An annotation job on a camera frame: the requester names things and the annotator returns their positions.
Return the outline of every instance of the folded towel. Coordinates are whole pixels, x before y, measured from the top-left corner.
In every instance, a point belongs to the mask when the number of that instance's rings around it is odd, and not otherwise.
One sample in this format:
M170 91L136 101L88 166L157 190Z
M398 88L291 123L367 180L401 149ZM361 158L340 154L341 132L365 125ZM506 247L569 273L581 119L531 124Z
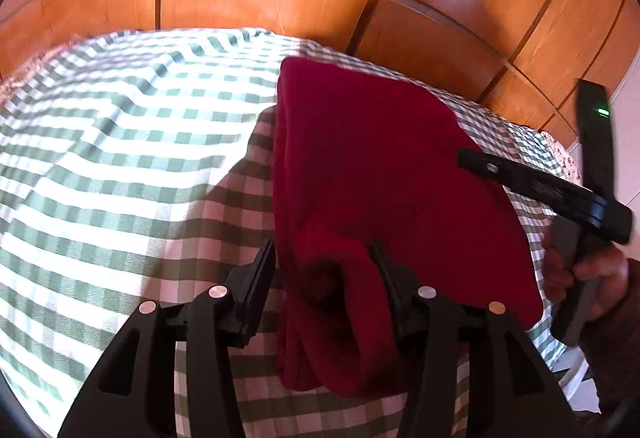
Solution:
M406 388L385 287L367 247L456 302L542 316L527 236L503 188L457 166L478 146L424 88L286 58L273 199L285 299L276 364L286 388L344 398Z

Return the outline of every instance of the rivet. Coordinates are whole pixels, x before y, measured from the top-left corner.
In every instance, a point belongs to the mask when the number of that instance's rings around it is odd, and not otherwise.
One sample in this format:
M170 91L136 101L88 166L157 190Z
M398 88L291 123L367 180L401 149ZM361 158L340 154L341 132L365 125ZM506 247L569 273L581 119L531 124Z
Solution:
M217 284L209 288L209 297L213 297L213 299L220 299L224 297L229 290L226 289L226 286L222 284Z
M437 294L437 290L431 286L420 286L418 288L418 297L423 299L433 299Z
M489 303L489 311L495 315L504 315L507 308L500 301L491 301Z
M149 315L149 313L153 313L155 309L156 309L156 303L154 303L153 301L144 301L138 307L138 310L140 310L140 313L142 313L143 315Z

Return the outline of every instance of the human hand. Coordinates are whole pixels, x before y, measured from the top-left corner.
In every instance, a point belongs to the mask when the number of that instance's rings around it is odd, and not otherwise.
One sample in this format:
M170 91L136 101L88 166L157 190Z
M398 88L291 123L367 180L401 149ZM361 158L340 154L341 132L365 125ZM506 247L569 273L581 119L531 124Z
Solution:
M564 257L551 248L549 233L543 240L545 258L542 275L545 278L545 295L552 303L565 299L566 291L574 280L589 281L600 278L598 295L591 307L589 320L593 321L613 309L628 290L629 265L624 253L611 245L602 251L590 255L574 265L573 273L564 266Z

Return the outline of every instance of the white wall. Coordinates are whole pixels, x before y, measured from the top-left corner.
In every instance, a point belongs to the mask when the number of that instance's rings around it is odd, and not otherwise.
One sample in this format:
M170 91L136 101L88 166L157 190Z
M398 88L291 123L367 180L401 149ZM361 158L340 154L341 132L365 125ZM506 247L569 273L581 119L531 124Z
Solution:
M635 215L636 227L628 257L640 259L640 52L611 100L616 149L616 198ZM580 144L570 147L571 156L582 166Z

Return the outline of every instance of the green and white checkered fabric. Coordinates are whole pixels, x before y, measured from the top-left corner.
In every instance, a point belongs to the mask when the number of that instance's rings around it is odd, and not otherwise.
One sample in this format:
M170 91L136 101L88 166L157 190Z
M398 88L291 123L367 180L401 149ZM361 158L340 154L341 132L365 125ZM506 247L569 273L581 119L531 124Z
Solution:
M0 369L48 434L142 299L190 301L272 236L273 105L289 55L407 80L265 30L118 32L62 53L0 110ZM485 151L561 175L537 132L417 84ZM509 196L540 283L552 212ZM259 333L231 350L247 435L393 436L402 396L364 403L281 386L274 333L282 295L276 274ZM545 300L530 336L551 363L563 348L549 326ZM190 435L185 350L178 346L175 373L180 436ZM467 388L463 357L457 436Z

